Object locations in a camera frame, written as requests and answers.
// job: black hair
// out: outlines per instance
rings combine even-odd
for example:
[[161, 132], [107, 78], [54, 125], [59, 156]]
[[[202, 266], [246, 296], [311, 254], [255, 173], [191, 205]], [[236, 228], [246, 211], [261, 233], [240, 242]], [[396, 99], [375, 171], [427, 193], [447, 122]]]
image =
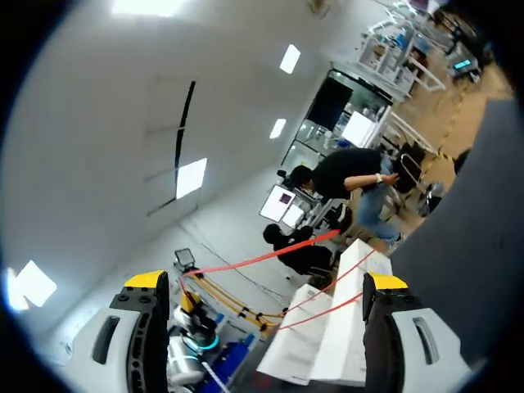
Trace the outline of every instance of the black hair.
[[289, 175], [294, 187], [299, 188], [311, 180], [312, 170], [307, 166], [298, 165]]
[[282, 234], [278, 224], [270, 224], [265, 227], [264, 231], [262, 232], [262, 236], [267, 243], [277, 244], [284, 235]]

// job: white box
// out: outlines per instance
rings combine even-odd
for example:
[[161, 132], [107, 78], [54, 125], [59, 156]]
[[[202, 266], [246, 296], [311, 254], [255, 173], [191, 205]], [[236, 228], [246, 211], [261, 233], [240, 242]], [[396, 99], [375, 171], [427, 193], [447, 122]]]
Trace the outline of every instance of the white box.
[[[356, 240], [342, 255], [338, 277], [362, 260], [373, 249]], [[357, 269], [345, 276], [335, 286], [332, 307], [362, 291], [364, 274], [375, 272], [392, 274], [391, 261], [374, 251]], [[327, 315], [328, 320], [322, 343], [316, 355], [309, 379], [340, 385], [363, 386], [366, 378], [364, 356], [364, 321], [362, 298]]]
[[[295, 292], [289, 308], [318, 293], [318, 289], [304, 285]], [[316, 296], [301, 307], [289, 311], [281, 326], [307, 319], [329, 309], [332, 298], [325, 293]], [[328, 316], [312, 319], [295, 327], [277, 332], [271, 346], [256, 371], [297, 385], [308, 385], [309, 374], [323, 338]]]

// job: black jacket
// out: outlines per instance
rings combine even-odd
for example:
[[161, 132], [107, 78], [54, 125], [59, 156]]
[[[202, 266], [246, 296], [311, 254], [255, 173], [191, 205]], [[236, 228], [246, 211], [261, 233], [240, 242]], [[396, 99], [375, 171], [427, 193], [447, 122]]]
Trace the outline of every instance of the black jacket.
[[[288, 246], [304, 242], [311, 238], [313, 229], [303, 227], [294, 231], [291, 235], [282, 236], [282, 240], [273, 245], [275, 251]], [[295, 270], [298, 274], [308, 274], [312, 266], [329, 269], [332, 253], [324, 246], [304, 246], [299, 250], [291, 251], [278, 256], [287, 267]]]

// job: black t-shirt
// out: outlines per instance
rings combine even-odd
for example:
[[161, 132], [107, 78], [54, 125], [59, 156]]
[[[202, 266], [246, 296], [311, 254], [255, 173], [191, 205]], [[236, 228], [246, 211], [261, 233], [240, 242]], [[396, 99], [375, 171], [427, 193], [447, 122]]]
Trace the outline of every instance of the black t-shirt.
[[[313, 170], [315, 191], [323, 197], [349, 199], [351, 192], [344, 187], [344, 180], [351, 176], [380, 173], [380, 152], [371, 149], [350, 148], [327, 156]], [[368, 191], [375, 187], [362, 187]]]

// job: monitor screen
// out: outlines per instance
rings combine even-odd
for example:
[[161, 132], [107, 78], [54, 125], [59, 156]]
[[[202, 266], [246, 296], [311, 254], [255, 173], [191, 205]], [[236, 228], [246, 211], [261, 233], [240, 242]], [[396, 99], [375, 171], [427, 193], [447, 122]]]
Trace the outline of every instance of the monitor screen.
[[260, 215], [266, 219], [279, 222], [286, 214], [287, 208], [295, 199], [295, 194], [286, 188], [275, 185], [265, 200]]
[[291, 205], [282, 218], [282, 222], [289, 228], [295, 229], [302, 217], [304, 217], [304, 211], [297, 205]]
[[333, 131], [352, 93], [353, 90], [344, 84], [327, 78], [313, 101], [307, 119]]

